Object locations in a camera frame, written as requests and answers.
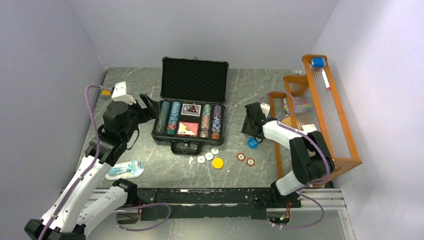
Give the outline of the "blue playing card deck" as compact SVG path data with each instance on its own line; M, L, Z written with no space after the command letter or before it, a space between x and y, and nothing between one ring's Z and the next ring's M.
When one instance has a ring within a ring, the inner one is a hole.
M199 117L199 116L201 115L201 109L202 109L202 106L201 106L201 105L199 105L199 104L197 104L198 106L200 106L200 108L199 108L199 113L198 113L198 114L193 114L193 113L189 113L189 112L187 112L187 109L188 109L191 105L192 105L192 104L183 103L183 104L182 104L182 108L181 108L181 115L184 115L184 116L194 116L194 117Z

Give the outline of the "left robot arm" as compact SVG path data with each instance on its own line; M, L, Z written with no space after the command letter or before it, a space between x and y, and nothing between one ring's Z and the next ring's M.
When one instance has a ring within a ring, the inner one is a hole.
M159 115L159 103L140 94L137 100L113 100L103 114L104 124L95 130L78 170L53 206L40 218L31 219L24 231L32 240L85 240L116 209L139 206L137 185L116 180L104 195L86 206L102 179L129 150L128 143L139 125Z

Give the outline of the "white dealer button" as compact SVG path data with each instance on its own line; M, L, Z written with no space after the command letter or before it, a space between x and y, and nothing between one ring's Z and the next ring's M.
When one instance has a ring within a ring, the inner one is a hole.
M211 152L207 152L205 155L204 155L204 157L205 157L205 159L206 160L208 160L208 161L211 161L211 160L213 160L214 159L214 154L213 153L211 153Z
M206 162L206 158L204 156L200 155L200 156L197 157L197 162L199 164L204 164Z
M213 148L211 148L211 153L213 154L213 155L218 155L219 154L219 149L217 148L217 147L213 147Z

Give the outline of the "blue small blind button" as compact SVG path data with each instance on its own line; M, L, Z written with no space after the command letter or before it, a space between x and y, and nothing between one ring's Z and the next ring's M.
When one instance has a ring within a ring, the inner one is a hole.
M259 146L259 143L255 140L254 137L251 137L247 140L247 145L250 149L256 149Z

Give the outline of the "yellow round button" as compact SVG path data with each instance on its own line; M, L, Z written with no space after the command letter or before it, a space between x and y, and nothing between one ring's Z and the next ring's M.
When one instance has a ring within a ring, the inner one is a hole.
M221 169L224 166L224 160L222 158L216 157L212 160L212 166L215 169Z

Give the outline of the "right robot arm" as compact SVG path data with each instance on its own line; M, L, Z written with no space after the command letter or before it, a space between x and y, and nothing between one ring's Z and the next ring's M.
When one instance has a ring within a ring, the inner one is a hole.
M270 202L282 207L289 195L320 181L326 181L334 172L335 164L323 134L314 130L304 132L266 117L259 102L244 107L246 117L241 132L258 143L270 140L290 152L292 170L271 184Z

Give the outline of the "red playing card deck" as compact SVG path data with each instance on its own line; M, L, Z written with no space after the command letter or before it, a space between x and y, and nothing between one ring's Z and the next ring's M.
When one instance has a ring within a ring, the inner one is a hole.
M180 121L178 123L177 135L196 137L199 134L199 123Z

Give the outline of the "clear red triangle marker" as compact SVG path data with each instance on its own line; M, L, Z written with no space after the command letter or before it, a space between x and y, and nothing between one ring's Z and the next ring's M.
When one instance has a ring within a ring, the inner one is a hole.
M197 105L197 104L195 104L195 103L193 103L188 109L187 109L187 112L188 113L191 113L191 114L198 114L199 113L199 111L200 111L200 106L199 105Z

